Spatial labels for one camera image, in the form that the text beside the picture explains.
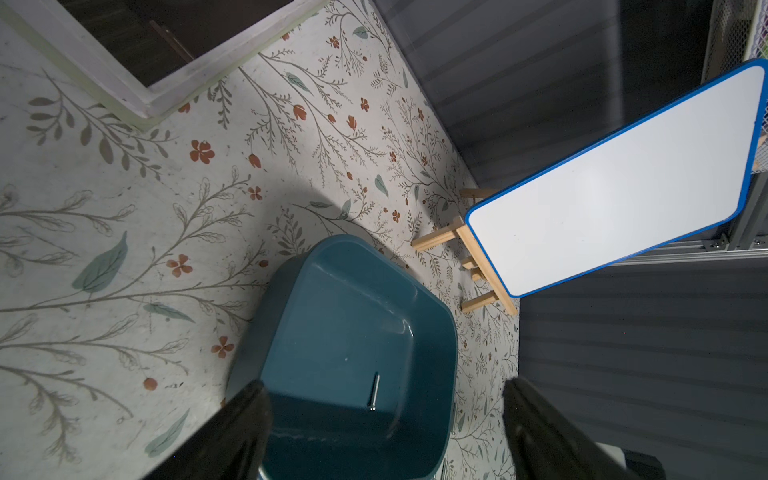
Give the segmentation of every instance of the metal bracket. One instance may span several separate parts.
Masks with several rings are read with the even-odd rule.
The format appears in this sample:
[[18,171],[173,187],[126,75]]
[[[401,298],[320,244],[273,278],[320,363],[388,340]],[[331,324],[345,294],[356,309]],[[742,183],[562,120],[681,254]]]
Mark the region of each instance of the metal bracket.
[[704,249],[707,252],[722,252],[728,249],[729,244],[728,237],[725,236],[725,233],[722,233],[720,238],[705,240]]

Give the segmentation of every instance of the wooden frame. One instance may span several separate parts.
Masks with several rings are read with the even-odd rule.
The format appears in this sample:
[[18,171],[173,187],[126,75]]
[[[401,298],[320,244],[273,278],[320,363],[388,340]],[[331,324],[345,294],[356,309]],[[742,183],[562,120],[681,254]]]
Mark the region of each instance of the wooden frame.
[[[65,62],[68,65],[63,69],[71,68],[91,81],[93,85],[82,85],[88,93],[100,101],[106,94],[114,99],[114,105],[122,106],[124,111],[119,111],[102,101],[118,117],[139,128],[147,128],[328,1],[293,0],[150,87],[139,82],[57,0],[4,0],[7,9],[0,13],[20,33],[26,34],[31,28],[41,37],[42,42],[27,39],[55,64],[61,67]],[[91,88],[98,88],[100,92],[90,91]]]
[[462,266],[471,270],[474,281],[485,280],[492,288],[490,292],[462,303],[462,312],[471,312],[489,303],[499,301],[509,315],[517,315],[518,309],[512,302],[512,298],[507,294],[502,281],[496,275],[479,243],[475,240],[469,227],[466,226],[461,217],[454,218],[447,227],[443,227],[423,237],[415,238],[411,242],[411,247],[415,248],[416,251],[423,251],[456,238],[462,240],[471,254],[470,257],[461,260]]

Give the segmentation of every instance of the floor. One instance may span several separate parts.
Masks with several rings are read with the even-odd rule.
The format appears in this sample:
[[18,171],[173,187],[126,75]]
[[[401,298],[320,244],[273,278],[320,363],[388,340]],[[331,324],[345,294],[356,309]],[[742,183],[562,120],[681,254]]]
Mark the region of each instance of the floor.
[[219,408],[270,276],[362,237],[455,314],[445,478],[513,478],[500,387],[518,317],[462,315],[474,187],[366,0],[332,2],[136,132],[0,28],[0,476],[140,478]]

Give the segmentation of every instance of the whiteboard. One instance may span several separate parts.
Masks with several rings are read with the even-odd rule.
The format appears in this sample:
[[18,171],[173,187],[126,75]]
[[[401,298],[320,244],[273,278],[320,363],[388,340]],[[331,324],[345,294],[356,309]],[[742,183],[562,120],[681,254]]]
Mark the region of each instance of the whiteboard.
[[525,296],[733,218],[766,109],[766,68],[752,61],[475,205],[465,222],[507,293]]

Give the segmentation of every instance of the gray panel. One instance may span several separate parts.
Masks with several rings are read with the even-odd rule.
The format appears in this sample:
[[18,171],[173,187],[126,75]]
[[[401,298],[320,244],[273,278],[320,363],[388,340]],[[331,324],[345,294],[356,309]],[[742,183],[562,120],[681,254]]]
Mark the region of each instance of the gray panel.
[[768,475],[768,260],[613,266],[521,300],[520,373],[668,478]]

